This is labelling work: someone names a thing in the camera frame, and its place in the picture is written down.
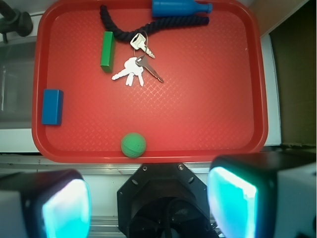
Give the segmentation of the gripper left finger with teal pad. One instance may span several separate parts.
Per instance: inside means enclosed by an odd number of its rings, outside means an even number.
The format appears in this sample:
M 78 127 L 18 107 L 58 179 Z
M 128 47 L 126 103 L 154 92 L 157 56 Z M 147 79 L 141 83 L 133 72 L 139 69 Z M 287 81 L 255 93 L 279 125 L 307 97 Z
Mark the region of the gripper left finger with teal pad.
M 2 238 L 86 238 L 91 195 L 77 170 L 0 177 Z

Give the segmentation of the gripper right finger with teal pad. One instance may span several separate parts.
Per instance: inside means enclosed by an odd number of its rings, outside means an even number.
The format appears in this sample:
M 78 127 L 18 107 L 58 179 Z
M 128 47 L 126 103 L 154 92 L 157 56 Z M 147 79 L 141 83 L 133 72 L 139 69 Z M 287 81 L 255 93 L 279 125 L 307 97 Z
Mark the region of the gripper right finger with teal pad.
M 227 238 L 314 238 L 317 159 L 305 151 L 218 156 L 207 179 L 210 212 Z

